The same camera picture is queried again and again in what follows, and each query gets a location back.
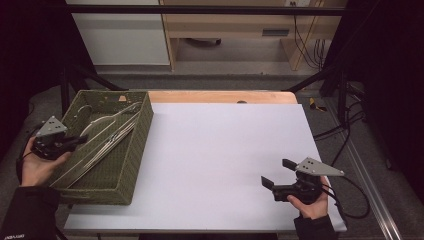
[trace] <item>metal tongs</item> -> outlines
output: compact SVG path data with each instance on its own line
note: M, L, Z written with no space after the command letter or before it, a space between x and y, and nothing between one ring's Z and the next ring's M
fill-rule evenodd
M93 130L96 126L99 124L108 121L113 120L112 123L110 123L107 127L105 127L100 133L98 133L96 136L90 139L89 142L81 146L78 150L84 148L85 146L89 146L89 143L96 139L99 135L104 133L109 127L111 127L113 124L115 124L116 119L121 114L133 110L137 105L140 105L141 102L137 102L132 104L131 106L121 110L120 112L111 115L111 116L105 116L96 119L95 121L91 122L81 133L80 136L84 136L88 134L91 130ZM107 137L105 140L103 140L97 147L93 148L88 154L86 154L86 157L81 159L78 163L76 163L71 169L69 169L65 174L63 174L60 178L58 178L56 181L54 181L50 187L55 188L69 188L74 183L76 183L80 178L82 178L87 172L89 172L95 165L97 165L119 142L122 141L134 128L137 116L139 115L139 112L134 114L130 119L128 119L124 124L122 124L117 130L115 130L109 137Z

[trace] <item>olive green box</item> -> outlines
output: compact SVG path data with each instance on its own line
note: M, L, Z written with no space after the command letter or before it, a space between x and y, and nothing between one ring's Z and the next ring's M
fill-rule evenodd
M153 118L148 93L145 91L82 90L77 93L62 119L62 123L68 128L67 136L79 136L92 121L100 117L114 115L136 102L142 102L141 107L139 104L139 107L116 118L116 123L124 123L139 112L133 130L74 185L70 188L56 188L61 193L61 203L131 204L141 158ZM71 158L55 171L50 183L62 176L88 154L95 154L92 149L98 147L99 142L104 141L116 131L116 127L110 127L108 123L105 124L94 128L88 134L87 146L81 149L77 148ZM96 141L90 141L92 138L90 135L96 134L99 134Z

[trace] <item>gray floor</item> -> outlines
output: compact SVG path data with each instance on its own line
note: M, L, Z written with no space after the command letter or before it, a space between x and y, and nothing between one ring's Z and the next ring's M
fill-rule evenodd
M288 70L278 41L241 41L223 40L220 46L208 43L182 42L177 68L170 72L163 68L134 67L108 68L101 72L110 81L131 89L222 89L222 90L281 90L305 79L315 70L302 66L298 72ZM93 88L100 86L90 83ZM334 126L330 111L322 112L309 108L309 97L317 96L319 83L309 86L297 94L298 102L304 106L313 134L318 134ZM335 98L315 98L318 106L331 108ZM348 97L348 103L355 99ZM3 161L0 162L0 224L10 201L11 193L17 186L14 160L17 157L23 136L32 126L51 115L60 116L60 92L54 87L31 99L34 111L26 119L21 132L13 141ZM376 185L377 192L387 206L402 239L424 239L424 207L414 195L402 173L386 168L385 156L366 122L358 121L352 126L351 141L364 162L367 171ZM328 139L317 141L321 159L330 163L343 143L343 135L337 134ZM361 183L354 167L352 154L345 149L336 167L344 170L347 176ZM330 179L346 212L359 215L364 212L364 200L351 185L337 178ZM63 228L69 209L60 206L57 223ZM378 217L373 212L365 219L348 218L348 231L341 233L340 239L396 239L384 236ZM96 239L93 234L67 233L70 239ZM137 239L134 235L103 235L109 239ZM293 232L280 234L280 239L296 239Z

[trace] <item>wooden strip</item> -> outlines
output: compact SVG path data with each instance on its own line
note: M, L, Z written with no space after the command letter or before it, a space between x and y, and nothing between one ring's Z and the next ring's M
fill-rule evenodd
M152 103L277 103L297 104L291 92L271 91L149 91Z

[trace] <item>human hand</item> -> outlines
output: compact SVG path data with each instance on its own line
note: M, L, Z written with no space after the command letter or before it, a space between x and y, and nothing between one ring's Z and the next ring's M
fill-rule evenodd
M31 151L34 140L35 137L29 139L23 154L25 157L23 158L21 187L40 186L44 184L50 178L53 171L71 156L70 152L66 152L55 161L40 158Z
M321 183L325 190L328 191L328 182L325 177L321 176ZM303 204L299 199L293 195L289 195L287 200L297 208L302 214L303 218L310 218L312 220L325 217L328 214L328 195L325 192L322 192L318 199L310 204Z

